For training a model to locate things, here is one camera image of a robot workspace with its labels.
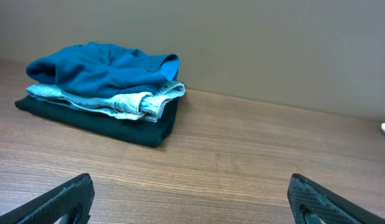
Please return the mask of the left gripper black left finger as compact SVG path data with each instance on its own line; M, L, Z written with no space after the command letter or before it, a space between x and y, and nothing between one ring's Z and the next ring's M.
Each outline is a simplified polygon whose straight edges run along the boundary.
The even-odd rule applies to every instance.
M80 174L0 216L0 224L87 224L95 197L88 173Z

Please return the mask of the dark blue t-shirt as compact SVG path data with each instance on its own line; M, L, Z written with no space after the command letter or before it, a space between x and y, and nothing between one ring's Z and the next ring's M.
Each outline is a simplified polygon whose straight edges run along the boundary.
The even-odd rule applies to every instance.
M176 80L179 65L175 54L148 55L139 49L90 42L34 60L26 74L73 95L111 98L117 94L156 93L162 84Z

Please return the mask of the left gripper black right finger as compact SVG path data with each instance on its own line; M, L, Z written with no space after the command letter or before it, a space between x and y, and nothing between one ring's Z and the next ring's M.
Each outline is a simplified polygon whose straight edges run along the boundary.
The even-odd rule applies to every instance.
M385 219L301 174L292 175L287 198L296 224L385 224Z

